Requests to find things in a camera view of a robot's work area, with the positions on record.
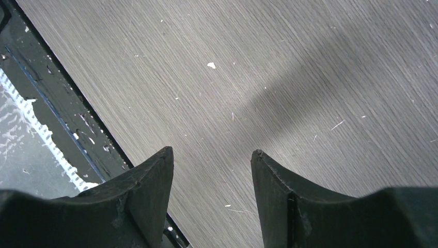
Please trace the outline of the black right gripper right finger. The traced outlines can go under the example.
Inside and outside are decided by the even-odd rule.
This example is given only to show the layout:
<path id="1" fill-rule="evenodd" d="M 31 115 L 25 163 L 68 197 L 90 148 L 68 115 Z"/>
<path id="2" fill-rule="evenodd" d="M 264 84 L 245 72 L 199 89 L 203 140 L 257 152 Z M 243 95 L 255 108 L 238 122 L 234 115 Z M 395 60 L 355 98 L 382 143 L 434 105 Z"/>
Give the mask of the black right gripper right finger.
<path id="1" fill-rule="evenodd" d="M 288 170 L 262 150 L 251 158 L 264 247 L 437 247 L 437 188 L 343 195 Z"/>

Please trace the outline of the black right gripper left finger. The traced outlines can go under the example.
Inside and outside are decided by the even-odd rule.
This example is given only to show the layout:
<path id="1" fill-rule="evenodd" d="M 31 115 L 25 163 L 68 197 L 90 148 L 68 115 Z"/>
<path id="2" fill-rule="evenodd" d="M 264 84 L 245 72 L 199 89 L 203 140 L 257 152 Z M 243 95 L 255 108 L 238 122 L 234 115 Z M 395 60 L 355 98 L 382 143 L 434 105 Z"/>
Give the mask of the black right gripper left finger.
<path id="1" fill-rule="evenodd" d="M 173 175 L 166 146 L 75 197 L 1 190 L 1 247 L 160 247 Z"/>

